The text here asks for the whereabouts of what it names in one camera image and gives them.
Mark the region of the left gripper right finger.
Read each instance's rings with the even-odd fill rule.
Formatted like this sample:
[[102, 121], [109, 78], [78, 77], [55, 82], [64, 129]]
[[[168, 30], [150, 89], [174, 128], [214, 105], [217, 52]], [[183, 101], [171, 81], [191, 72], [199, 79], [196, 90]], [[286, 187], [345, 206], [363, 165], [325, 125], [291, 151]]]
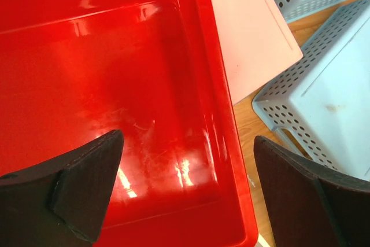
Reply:
[[254, 139], [276, 246], [369, 246], [369, 182]]

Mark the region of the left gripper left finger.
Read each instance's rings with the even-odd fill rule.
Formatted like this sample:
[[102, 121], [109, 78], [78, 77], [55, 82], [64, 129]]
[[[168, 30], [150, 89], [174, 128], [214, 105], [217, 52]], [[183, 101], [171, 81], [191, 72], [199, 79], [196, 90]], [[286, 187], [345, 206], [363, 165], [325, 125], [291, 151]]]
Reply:
[[34, 166], [1, 176], [1, 246], [92, 246], [121, 161], [112, 130]]

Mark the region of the red tray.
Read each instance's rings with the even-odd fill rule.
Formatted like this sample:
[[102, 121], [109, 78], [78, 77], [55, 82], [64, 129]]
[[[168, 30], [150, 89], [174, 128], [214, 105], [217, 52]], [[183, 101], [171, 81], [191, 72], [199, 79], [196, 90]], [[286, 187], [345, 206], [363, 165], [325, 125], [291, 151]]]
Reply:
[[1, 0], [1, 176], [112, 130], [92, 246], [256, 244], [211, 0]]

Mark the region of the pink perforated basket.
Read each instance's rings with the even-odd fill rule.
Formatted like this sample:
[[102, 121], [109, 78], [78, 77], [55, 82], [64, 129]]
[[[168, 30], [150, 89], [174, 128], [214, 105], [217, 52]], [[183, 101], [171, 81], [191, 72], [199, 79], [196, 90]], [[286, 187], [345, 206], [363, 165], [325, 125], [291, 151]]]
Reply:
[[302, 58], [274, 0], [212, 0], [232, 103]]

